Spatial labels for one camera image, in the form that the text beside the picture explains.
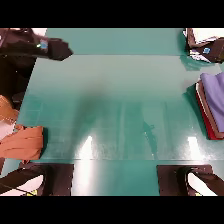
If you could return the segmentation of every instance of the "blue sticker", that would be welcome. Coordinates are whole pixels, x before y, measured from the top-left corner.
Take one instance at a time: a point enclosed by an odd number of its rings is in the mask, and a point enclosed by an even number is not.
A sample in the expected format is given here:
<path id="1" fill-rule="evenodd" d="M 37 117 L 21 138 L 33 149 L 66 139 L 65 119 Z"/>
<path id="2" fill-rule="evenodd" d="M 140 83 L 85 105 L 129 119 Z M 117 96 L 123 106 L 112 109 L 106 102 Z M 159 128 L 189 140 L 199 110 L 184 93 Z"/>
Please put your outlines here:
<path id="1" fill-rule="evenodd" d="M 208 54 L 209 52 L 210 52 L 210 48 L 205 48 L 203 51 L 204 54 Z"/>
<path id="2" fill-rule="evenodd" d="M 41 40 L 40 41 L 40 47 L 42 49 L 47 49 L 47 47 L 48 47 L 47 41 Z"/>

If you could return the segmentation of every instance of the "lavender towel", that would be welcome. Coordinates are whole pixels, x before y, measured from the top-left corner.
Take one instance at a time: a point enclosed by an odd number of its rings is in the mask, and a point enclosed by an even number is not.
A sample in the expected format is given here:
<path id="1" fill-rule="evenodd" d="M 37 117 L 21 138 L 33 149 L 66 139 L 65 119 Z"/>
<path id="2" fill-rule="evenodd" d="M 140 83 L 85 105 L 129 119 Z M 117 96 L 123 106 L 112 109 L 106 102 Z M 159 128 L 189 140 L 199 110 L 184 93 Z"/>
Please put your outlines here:
<path id="1" fill-rule="evenodd" d="M 201 74 L 206 101 L 219 132 L 224 132 L 224 72 L 218 75 Z"/>

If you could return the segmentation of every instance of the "glossy tabletop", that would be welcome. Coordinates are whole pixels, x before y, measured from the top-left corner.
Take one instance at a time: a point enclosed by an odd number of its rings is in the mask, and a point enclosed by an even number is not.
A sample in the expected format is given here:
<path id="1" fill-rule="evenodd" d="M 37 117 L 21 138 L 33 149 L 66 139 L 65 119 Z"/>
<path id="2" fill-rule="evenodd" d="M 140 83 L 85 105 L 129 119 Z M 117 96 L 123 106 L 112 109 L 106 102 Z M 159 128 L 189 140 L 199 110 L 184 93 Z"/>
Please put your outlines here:
<path id="1" fill-rule="evenodd" d="M 194 88 L 221 68 L 184 55 L 181 31 L 48 29 L 78 55 L 37 60 L 18 123 L 45 127 L 40 162 L 74 163 L 72 195 L 158 195 L 157 164 L 224 177 L 224 142 L 207 139 Z"/>

